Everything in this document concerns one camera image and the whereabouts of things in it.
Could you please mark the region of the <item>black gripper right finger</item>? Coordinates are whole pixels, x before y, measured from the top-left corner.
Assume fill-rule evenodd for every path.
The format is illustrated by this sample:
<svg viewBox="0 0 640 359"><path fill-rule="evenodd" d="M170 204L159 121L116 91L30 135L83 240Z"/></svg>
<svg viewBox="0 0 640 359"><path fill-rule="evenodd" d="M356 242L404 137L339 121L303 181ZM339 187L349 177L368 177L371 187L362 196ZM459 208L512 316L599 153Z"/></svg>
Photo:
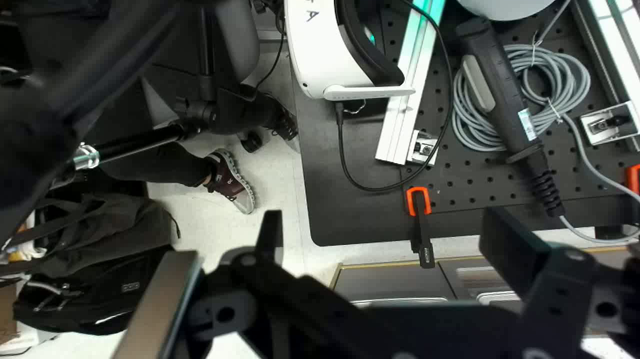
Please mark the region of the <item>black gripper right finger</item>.
<svg viewBox="0 0 640 359"><path fill-rule="evenodd" d="M508 208L487 206L482 214L480 252L514 292L526 296L552 246Z"/></svg>

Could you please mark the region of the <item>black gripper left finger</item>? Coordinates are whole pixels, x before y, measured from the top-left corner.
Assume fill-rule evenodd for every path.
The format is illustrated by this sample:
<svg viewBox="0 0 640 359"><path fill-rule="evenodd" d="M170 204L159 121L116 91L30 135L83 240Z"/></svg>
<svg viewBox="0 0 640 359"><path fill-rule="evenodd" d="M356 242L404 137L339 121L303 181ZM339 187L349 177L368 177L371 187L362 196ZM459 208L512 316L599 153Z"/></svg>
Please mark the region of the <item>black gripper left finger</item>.
<svg viewBox="0 0 640 359"><path fill-rule="evenodd" d="M184 318L198 276L196 250L166 252L111 359L187 359Z"/></svg>

